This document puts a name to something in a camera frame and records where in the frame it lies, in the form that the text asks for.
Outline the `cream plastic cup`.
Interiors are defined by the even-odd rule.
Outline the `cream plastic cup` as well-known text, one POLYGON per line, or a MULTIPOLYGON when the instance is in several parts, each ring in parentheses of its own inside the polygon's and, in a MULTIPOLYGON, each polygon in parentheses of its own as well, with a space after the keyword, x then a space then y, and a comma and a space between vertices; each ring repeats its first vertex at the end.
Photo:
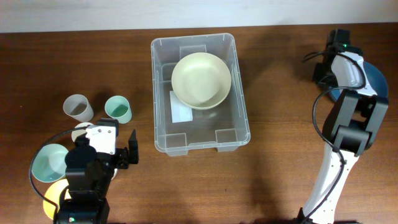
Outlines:
MULTIPOLYGON (((80 124, 76 125, 75 128, 81 128, 81 127, 85 127, 86 128, 87 126, 91 126, 91 125, 93 125, 93 123, 84 122, 84 123, 80 123, 80 124)), ((71 133, 72 141, 75 142, 76 138, 78 136, 85 135, 85 134, 86 134, 85 129, 79 129, 79 130, 73 131, 71 133)))

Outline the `mint green plastic cup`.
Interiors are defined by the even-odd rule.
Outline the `mint green plastic cup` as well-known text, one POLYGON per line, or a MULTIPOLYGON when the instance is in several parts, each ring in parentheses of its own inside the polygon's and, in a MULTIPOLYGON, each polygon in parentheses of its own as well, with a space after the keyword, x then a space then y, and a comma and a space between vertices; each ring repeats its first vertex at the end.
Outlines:
POLYGON ((120 95, 110 97, 104 106, 106 114, 119 121, 119 124, 126 124, 132 119, 132 111, 128 100, 120 95))

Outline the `grey plastic cup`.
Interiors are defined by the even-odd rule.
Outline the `grey plastic cup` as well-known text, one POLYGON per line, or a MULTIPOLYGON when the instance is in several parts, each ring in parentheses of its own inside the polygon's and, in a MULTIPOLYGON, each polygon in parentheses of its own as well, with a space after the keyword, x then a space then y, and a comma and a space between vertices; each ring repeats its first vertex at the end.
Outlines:
POLYGON ((74 94, 69 96, 63 103, 65 114, 79 122, 89 122, 93 116, 93 109, 84 95, 74 94))

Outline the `dark blue large bowl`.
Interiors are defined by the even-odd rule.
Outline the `dark blue large bowl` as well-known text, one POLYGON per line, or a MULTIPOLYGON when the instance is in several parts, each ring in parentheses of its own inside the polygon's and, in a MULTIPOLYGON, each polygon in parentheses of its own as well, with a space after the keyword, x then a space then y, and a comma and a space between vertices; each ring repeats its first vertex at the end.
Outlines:
MULTIPOLYGON (((357 92, 365 96, 388 97, 388 85, 384 75, 370 63, 364 61, 359 63, 366 75, 366 86, 357 92)), ((358 69, 347 60, 338 60, 331 65, 331 71, 334 73, 338 86, 361 86, 363 78, 358 69)))

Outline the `clear plastic storage bin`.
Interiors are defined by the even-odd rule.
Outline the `clear plastic storage bin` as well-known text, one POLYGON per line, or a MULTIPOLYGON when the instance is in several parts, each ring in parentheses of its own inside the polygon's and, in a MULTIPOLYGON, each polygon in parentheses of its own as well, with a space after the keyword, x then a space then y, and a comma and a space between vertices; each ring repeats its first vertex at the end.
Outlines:
POLYGON ((234 151, 251 139, 231 34, 154 39, 154 144, 168 156, 234 151))

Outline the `cream large bowl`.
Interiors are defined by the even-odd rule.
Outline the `cream large bowl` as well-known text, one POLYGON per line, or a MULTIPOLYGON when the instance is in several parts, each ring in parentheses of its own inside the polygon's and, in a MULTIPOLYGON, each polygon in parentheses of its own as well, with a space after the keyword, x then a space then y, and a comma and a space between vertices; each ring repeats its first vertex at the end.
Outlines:
POLYGON ((208 110, 218 106, 231 90, 231 72, 219 57, 198 52, 181 59, 173 69, 172 88, 185 105, 208 110))

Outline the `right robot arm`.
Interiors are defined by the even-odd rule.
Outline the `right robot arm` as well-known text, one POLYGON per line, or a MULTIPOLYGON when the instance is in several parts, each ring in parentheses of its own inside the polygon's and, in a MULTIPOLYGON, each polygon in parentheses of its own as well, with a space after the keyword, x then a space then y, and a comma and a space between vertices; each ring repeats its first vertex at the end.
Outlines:
POLYGON ((323 127, 316 132, 325 142, 325 153, 310 198, 299 210, 296 223, 334 223, 335 210, 353 166, 368 150, 386 115, 388 85, 384 75, 363 59, 363 51, 351 45, 350 32, 335 29, 328 34, 325 49, 304 56, 317 56, 313 81, 324 87, 335 104, 323 127))

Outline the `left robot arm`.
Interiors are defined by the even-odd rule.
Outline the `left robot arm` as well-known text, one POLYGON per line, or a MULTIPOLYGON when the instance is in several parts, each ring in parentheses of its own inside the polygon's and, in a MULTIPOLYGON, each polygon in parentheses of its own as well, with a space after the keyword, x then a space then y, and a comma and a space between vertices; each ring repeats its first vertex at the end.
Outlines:
POLYGON ((106 194, 115 170, 139 163, 136 131, 127 147, 116 147, 118 120, 102 118, 84 130, 65 157, 68 186, 60 196, 68 193, 70 198, 60 199, 54 223, 107 223, 110 207, 106 194))

